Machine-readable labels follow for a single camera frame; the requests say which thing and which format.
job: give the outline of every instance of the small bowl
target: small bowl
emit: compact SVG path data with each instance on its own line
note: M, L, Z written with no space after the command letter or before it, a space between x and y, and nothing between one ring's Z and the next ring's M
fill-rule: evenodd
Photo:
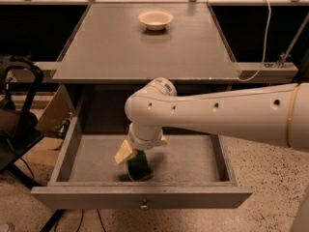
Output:
M138 18L148 29L158 31L164 29L173 20L174 16L170 12L163 10L148 10L142 12Z

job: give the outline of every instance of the robotic arm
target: robotic arm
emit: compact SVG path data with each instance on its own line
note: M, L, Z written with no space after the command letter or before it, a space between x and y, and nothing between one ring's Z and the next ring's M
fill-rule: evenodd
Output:
M178 97L169 80L157 78L126 101L132 123L115 162L164 143L163 127L309 151L308 94L303 83Z

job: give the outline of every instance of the drawer knob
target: drawer knob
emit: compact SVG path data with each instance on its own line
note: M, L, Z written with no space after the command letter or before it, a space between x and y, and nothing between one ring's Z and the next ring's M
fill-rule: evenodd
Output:
M141 205L141 207L139 209L141 209L144 212L149 210L149 207L147 206L146 200L143 200L143 204Z

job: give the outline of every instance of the open drawer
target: open drawer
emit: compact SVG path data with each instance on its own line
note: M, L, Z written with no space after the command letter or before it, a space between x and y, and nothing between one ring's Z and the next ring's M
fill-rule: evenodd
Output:
M126 139L131 91L85 85L47 187L32 194L51 209L236 208L252 192L238 187L222 139L166 129L168 145L146 152L154 177L132 182L114 156Z

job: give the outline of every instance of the white cable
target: white cable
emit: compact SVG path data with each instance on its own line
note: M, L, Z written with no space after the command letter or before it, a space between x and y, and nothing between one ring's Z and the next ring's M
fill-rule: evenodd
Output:
M267 18L267 27L266 27L266 32L265 32L265 36L264 36L264 46L263 46L263 57L262 57L262 63L260 68L255 72L255 74L253 74L251 77L247 78L247 79L240 79L239 81L250 81L252 80L255 76L257 76L257 74L260 72L260 70L262 69L262 67L264 66L264 61L265 61L265 55L267 52L267 34L268 34L268 27L269 27L269 23L270 23L270 18L271 18L271 6L268 0L264 0L267 3L268 6L268 18Z

